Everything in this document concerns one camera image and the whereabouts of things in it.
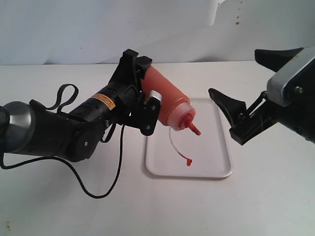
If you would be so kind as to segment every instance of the white tray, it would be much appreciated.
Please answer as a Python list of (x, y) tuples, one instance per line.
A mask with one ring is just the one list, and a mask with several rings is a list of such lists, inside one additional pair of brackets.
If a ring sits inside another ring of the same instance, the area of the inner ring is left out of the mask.
[(201, 136), (196, 136), (189, 129), (171, 132), (176, 148), (192, 159), (191, 166), (186, 166), (186, 160), (172, 147), (169, 127), (158, 122), (154, 134), (147, 137), (146, 168), (156, 176), (228, 177), (233, 165), (227, 152), (218, 108), (210, 99), (195, 98), (190, 101), (196, 109), (193, 123), (201, 131)]

